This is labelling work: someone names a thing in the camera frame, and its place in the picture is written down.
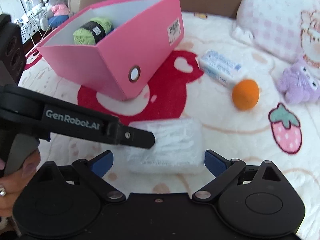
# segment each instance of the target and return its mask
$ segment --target white patterned pillow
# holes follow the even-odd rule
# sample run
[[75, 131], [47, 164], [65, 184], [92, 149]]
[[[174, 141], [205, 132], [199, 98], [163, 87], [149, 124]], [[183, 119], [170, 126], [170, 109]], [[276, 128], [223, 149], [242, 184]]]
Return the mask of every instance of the white patterned pillow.
[[319, 68], [320, 0], [242, 0], [233, 36], [288, 62], [303, 56]]

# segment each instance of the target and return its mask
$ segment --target green strawberry leaf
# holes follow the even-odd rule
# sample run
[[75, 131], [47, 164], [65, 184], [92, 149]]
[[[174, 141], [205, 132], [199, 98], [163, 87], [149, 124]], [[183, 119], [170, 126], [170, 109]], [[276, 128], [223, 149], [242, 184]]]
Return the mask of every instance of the green strawberry leaf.
[[271, 111], [269, 119], [272, 123], [281, 121], [283, 126], [287, 129], [290, 128], [290, 124], [300, 127], [300, 122], [297, 117], [293, 113], [289, 112], [289, 110], [287, 110], [281, 103], [278, 104], [276, 109]]

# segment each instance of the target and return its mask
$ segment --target white blanket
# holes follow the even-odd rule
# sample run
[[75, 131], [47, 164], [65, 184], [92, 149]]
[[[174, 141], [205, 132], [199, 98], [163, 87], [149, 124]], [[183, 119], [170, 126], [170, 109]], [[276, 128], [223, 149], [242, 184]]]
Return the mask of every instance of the white blanket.
[[[227, 159], [239, 158], [247, 164], [260, 165], [263, 160], [272, 160], [305, 203], [306, 216], [298, 235], [302, 239], [319, 240], [320, 161], [317, 148], [320, 146], [320, 104], [287, 106], [284, 103], [299, 120], [302, 132], [301, 147], [300, 141], [299, 145], [293, 145], [298, 152], [285, 153], [280, 147], [281, 143], [273, 136], [268, 115], [279, 102], [284, 102], [274, 86], [274, 80], [280, 77], [289, 64], [232, 39], [230, 33], [234, 20], [195, 15], [183, 13], [185, 37], [176, 50], [202, 55], [208, 49], [213, 49], [240, 63], [248, 69], [248, 77], [258, 83], [260, 99], [253, 110], [239, 112], [232, 103], [231, 91], [203, 75], [186, 85], [187, 101], [181, 116], [194, 117], [202, 123], [205, 142], [203, 150], [212, 149]], [[80, 85], [58, 77], [39, 55], [29, 56], [28, 64], [32, 66], [24, 71], [20, 86], [78, 103]], [[186, 73], [190, 71], [190, 66], [181, 57], [176, 59], [175, 67]], [[141, 96], [130, 102], [115, 102], [100, 94], [97, 97], [105, 108], [113, 112], [134, 115], [155, 100], [150, 93], [145, 93], [148, 89], [146, 86]], [[111, 150], [114, 153], [114, 165], [104, 179], [127, 196], [130, 192], [192, 194], [214, 178], [208, 170], [194, 176], [131, 174], [126, 167], [122, 147], [56, 134], [52, 134], [50, 143], [41, 142], [39, 149], [42, 155], [41, 164], [51, 160], [58, 165], [71, 164], [79, 158], [91, 159], [105, 150]]]

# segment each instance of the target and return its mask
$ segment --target bedspread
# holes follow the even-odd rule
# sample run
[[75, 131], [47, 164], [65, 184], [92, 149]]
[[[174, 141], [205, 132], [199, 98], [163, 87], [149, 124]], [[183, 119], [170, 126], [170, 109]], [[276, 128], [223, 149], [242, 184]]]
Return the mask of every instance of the bedspread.
[[[183, 13], [185, 37], [134, 100], [117, 102], [105, 95], [57, 76], [33, 49], [20, 86], [89, 107], [116, 114], [124, 124], [131, 121], [193, 117], [202, 124], [204, 148], [227, 159], [239, 158], [260, 165], [272, 160], [284, 173], [306, 206], [298, 235], [319, 240], [320, 234], [320, 103], [287, 105], [274, 80], [288, 63], [232, 39], [234, 21], [204, 14]], [[248, 77], [260, 87], [260, 99], [251, 111], [239, 112], [231, 91], [203, 74], [196, 57], [213, 49], [248, 69]], [[286, 130], [270, 118], [272, 111], [287, 111], [299, 127]], [[51, 142], [39, 146], [42, 161], [71, 164], [91, 159], [105, 150], [114, 154], [114, 165], [103, 177], [124, 192], [194, 193], [214, 179], [206, 169], [198, 175], [143, 175], [130, 173], [121, 146], [110, 146], [52, 134]]]

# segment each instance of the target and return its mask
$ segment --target blue gripper pad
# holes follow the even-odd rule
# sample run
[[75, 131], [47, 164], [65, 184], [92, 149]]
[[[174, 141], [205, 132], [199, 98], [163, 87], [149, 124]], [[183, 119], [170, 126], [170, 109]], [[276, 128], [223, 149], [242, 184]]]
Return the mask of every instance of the blue gripper pad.
[[229, 168], [231, 163], [214, 151], [207, 150], [204, 154], [204, 165], [213, 174], [213, 176], [217, 177]]
[[89, 161], [90, 170], [102, 178], [113, 165], [113, 153], [105, 151]]

